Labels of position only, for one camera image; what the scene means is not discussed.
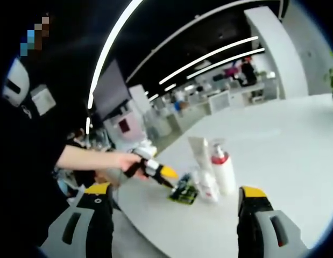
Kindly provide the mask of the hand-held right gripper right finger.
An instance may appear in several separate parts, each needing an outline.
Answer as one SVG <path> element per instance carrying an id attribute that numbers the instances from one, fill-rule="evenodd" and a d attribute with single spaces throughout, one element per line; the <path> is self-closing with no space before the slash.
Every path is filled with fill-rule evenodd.
<path id="1" fill-rule="evenodd" d="M 309 252 L 299 227 L 274 210 L 258 188 L 239 188 L 237 234 L 239 257 L 305 257 Z"/>

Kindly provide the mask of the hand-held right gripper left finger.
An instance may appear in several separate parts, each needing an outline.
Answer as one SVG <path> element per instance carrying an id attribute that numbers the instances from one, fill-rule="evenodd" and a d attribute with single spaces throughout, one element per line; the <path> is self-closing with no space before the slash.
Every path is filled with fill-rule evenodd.
<path id="1" fill-rule="evenodd" d="M 112 189 L 110 183 L 80 190 L 50 225 L 48 257 L 112 257 Z"/>

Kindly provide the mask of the person's left hand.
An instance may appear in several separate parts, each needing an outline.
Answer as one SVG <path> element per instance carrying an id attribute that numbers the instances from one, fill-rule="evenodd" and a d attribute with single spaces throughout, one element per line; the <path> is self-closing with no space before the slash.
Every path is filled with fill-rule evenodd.
<path id="1" fill-rule="evenodd" d="M 115 168 L 121 169 L 128 178 L 137 177 L 141 180 L 147 179 L 141 165 L 142 159 L 139 155 L 114 152 L 113 156 L 115 157 Z"/>

